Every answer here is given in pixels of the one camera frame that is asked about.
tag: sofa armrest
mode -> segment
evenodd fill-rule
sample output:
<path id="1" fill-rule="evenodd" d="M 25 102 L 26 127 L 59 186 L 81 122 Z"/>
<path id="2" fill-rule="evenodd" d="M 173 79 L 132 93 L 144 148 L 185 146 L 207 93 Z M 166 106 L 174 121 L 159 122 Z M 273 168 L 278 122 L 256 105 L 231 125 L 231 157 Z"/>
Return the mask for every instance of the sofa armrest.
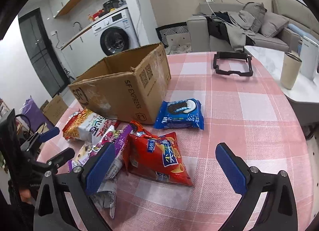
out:
<path id="1" fill-rule="evenodd" d="M 284 28 L 277 37 L 289 46 L 289 52 L 298 51 L 300 36 L 288 28 Z"/>
<path id="2" fill-rule="evenodd" d="M 192 52 L 209 52 L 209 34 L 207 19 L 204 16 L 194 15 L 187 20 Z"/>

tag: faucet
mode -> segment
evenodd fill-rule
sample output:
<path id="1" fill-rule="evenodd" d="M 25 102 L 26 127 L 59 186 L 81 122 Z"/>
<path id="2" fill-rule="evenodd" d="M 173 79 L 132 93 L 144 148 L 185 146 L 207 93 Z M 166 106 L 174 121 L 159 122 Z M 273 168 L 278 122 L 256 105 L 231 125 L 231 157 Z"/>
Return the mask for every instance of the faucet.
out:
<path id="1" fill-rule="evenodd" d="M 76 23 L 78 23 L 80 25 L 80 31 L 83 30 L 83 28 L 82 28 L 82 26 L 81 26 L 81 24 L 79 22 L 73 23 L 73 27 L 75 26 Z"/>

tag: washing machine door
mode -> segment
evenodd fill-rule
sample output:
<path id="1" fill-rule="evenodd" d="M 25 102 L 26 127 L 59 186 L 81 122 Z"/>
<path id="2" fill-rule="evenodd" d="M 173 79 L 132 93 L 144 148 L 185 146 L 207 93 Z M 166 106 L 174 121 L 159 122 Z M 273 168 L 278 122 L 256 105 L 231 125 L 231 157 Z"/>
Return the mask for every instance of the washing machine door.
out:
<path id="1" fill-rule="evenodd" d="M 101 35 L 100 42 L 101 48 L 107 56 L 114 55 L 130 48 L 129 36 L 119 27 L 110 27 L 106 29 Z"/>

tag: beige cup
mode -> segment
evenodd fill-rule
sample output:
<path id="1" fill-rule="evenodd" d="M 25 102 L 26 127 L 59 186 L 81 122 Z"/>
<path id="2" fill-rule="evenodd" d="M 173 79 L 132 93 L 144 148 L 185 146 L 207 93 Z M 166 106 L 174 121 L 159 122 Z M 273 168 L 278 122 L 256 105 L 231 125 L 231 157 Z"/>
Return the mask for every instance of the beige cup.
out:
<path id="1" fill-rule="evenodd" d="M 291 89 L 296 82 L 301 66 L 301 59 L 289 52 L 285 52 L 280 82 L 283 87 Z"/>

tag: metal screw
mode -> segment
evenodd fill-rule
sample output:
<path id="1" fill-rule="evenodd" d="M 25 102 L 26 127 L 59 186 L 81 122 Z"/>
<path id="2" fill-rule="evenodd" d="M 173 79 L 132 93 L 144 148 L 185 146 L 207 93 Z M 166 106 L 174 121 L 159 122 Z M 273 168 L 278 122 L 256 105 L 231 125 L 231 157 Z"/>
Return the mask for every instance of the metal screw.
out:
<path id="1" fill-rule="evenodd" d="M 49 177 L 51 175 L 51 171 L 46 171 L 45 173 L 44 173 L 44 176 L 45 177 Z"/>
<path id="2" fill-rule="evenodd" d="M 258 170 L 258 168 L 257 168 L 256 166 L 250 167 L 250 170 L 251 170 L 251 172 L 253 172 L 253 173 L 258 173 L 258 172 L 259 172 L 259 170 Z"/>
<path id="3" fill-rule="evenodd" d="M 82 170 L 82 167 L 81 167 L 81 166 L 76 166 L 76 167 L 73 168 L 73 172 L 75 172 L 75 173 L 78 173 L 78 172 L 80 172 L 81 170 Z"/>
<path id="4" fill-rule="evenodd" d="M 281 176 L 283 176 L 283 177 L 287 177 L 287 176 L 288 176 L 287 172 L 284 171 L 284 170 L 281 170 L 281 171 L 280 171 L 280 174 L 281 174 Z"/>

